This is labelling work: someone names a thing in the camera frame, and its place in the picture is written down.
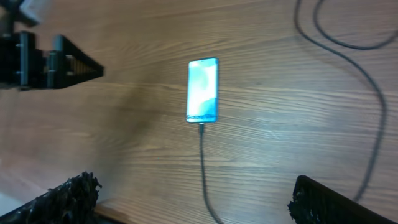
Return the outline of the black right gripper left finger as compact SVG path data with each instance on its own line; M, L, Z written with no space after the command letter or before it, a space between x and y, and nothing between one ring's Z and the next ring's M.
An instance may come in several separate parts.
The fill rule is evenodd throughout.
M83 172L2 215L1 224L90 223L99 197L98 187L102 185L93 173Z

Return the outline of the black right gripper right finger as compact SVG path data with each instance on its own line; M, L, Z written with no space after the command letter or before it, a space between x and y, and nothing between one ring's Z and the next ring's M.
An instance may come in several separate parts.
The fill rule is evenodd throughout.
M297 177L287 206L296 224L397 224L306 175Z

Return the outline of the Samsung Galaxy smartphone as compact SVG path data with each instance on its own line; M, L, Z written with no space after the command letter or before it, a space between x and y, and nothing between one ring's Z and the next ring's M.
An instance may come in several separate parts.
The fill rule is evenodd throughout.
M215 57L188 63L188 123L215 123L218 120L219 60Z

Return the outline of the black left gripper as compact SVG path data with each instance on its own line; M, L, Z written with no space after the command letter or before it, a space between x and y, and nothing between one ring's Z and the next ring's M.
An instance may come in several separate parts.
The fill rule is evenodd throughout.
M37 48L31 32L1 37L1 88L62 89L103 75L104 67L63 35L49 51Z

